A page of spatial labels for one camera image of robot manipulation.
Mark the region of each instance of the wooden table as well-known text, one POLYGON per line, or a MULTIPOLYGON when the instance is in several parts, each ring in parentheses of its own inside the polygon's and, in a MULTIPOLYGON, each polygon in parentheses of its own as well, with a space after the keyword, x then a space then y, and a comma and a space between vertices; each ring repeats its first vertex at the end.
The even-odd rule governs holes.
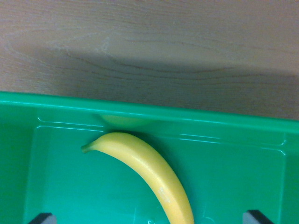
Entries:
POLYGON ((299 119, 297 1, 1 1, 0 90, 299 119))

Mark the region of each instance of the yellow banana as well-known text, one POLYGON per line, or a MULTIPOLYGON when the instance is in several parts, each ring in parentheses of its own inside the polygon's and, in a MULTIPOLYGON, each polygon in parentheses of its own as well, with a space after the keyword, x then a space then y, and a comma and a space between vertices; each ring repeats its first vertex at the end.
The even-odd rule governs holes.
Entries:
POLYGON ((124 162, 150 186, 170 224, 194 224, 188 197, 165 159, 149 144, 127 133, 108 133, 82 147, 98 150, 124 162))

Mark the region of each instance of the wood grain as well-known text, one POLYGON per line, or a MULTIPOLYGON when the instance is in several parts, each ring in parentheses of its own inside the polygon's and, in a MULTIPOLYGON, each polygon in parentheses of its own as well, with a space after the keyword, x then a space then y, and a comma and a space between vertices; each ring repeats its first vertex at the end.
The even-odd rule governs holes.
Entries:
POLYGON ((0 90, 299 119, 297 1, 0 1, 0 90))

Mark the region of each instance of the banana stem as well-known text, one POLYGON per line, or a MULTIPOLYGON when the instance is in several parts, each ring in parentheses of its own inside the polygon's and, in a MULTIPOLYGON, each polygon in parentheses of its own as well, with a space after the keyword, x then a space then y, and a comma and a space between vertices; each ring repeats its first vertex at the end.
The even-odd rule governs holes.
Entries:
POLYGON ((88 153, 88 152, 92 151, 93 150, 92 143, 82 146, 81 150, 83 153, 88 153))

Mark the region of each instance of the green container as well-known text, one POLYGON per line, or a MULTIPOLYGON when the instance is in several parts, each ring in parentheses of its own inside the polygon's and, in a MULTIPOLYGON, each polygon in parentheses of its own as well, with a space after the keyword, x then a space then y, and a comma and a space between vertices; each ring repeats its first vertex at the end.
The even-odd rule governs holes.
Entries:
POLYGON ((167 224, 130 167, 80 147, 109 132, 152 145, 182 182, 196 224, 259 209, 299 219, 299 122, 148 105, 0 93, 0 223, 167 224))

